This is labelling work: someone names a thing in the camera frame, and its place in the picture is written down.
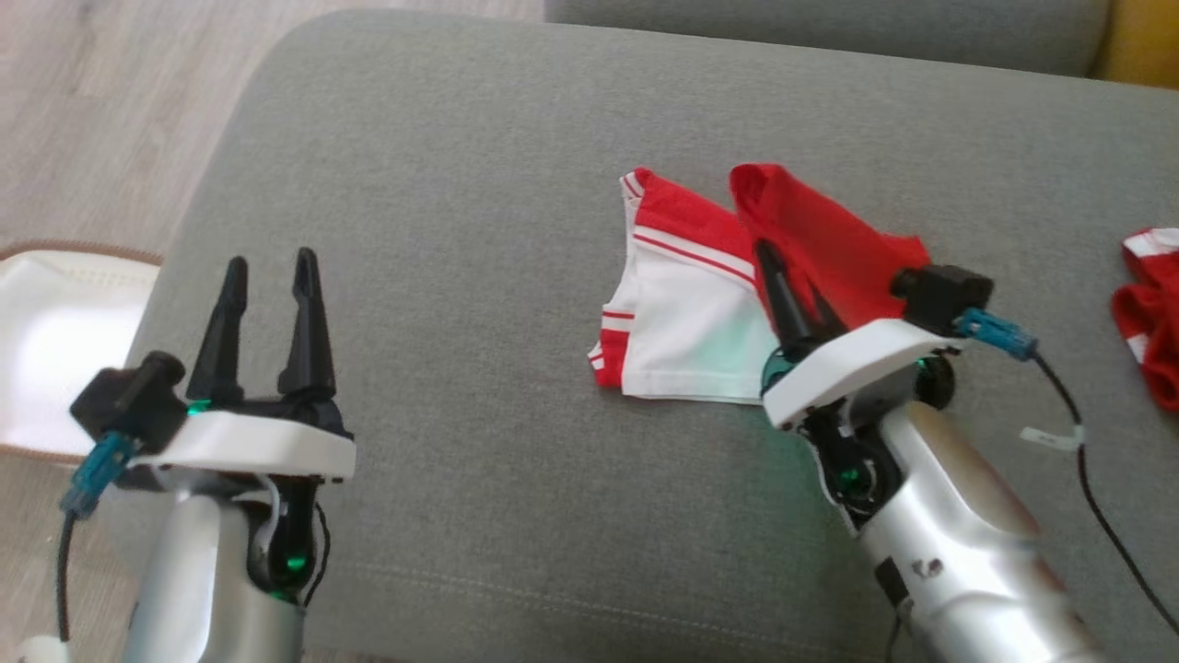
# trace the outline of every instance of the gray sofa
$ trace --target gray sofa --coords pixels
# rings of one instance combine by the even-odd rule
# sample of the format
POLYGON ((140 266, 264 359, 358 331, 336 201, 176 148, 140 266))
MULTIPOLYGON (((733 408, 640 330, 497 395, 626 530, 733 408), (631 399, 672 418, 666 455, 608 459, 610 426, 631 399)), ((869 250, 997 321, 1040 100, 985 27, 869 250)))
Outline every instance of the gray sofa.
POLYGON ((545 0, 552 22, 1085 76, 1109 0, 545 0))
MULTIPOLYGON (((251 267, 243 383, 274 393, 299 245, 320 254, 355 480, 308 638, 407 661, 876 662, 889 606, 803 444, 757 408, 598 389, 623 265, 617 178, 727 204, 779 162, 877 228, 993 275, 1075 392, 1098 499, 1179 605, 1179 444, 1109 319, 1119 242, 1179 218, 1179 94, 697 37, 344 12, 245 91, 132 350, 196 356, 225 262, 251 267)), ((1081 499, 1017 439, 1067 416, 1033 368, 962 357, 954 419, 1039 519, 1125 661, 1177 643, 1081 499)), ((134 567, 167 500, 100 508, 134 567)), ((898 661, 908 661, 902 638, 898 661)))

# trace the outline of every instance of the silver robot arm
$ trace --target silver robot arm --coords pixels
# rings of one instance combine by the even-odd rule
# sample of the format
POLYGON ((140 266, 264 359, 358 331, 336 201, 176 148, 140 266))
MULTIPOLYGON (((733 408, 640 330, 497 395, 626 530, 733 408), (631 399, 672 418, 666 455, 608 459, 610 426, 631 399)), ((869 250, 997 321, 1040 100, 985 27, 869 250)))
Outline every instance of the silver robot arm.
POLYGON ((930 658, 1105 661, 1036 550, 1035 520, 946 416, 909 402, 880 438, 903 480, 857 538, 930 658))
MULTIPOLYGON (((173 393, 184 366, 153 352, 138 368, 104 369, 71 406, 97 444, 61 501, 64 541, 111 483, 176 497, 131 616, 127 663, 301 659, 305 609, 330 545, 316 493, 353 477, 356 447, 332 400, 335 370, 310 249, 298 251, 292 293, 298 313, 277 396, 248 399, 237 383, 246 263, 236 257, 193 365, 191 402, 173 393)), ((65 559, 59 637, 25 643, 21 663, 70 661, 65 559)))
POLYGON ((966 339, 947 326, 982 309, 990 282, 956 268, 907 275, 905 320, 849 333, 821 297, 819 320, 802 309, 771 245, 756 252, 782 343, 763 375, 765 412, 806 439, 828 500, 918 648, 946 663, 1105 661, 1036 547, 1035 520, 970 441, 915 400, 948 402, 927 370, 949 370, 938 355, 966 339))

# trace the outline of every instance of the green led light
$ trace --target green led light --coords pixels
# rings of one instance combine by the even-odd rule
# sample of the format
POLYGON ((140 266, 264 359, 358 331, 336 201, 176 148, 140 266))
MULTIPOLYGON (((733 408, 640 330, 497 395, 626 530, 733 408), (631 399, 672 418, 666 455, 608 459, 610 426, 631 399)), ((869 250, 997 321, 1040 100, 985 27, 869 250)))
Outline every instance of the green led light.
POLYGON ((192 416, 193 414, 200 414, 202 412, 205 412, 206 409, 212 407, 212 405, 213 401, 210 400, 192 401, 192 403, 189 405, 189 416, 192 416))
POLYGON ((855 486, 858 481, 859 481, 858 470, 844 470, 843 472, 839 472, 839 483, 843 484, 844 487, 855 486))

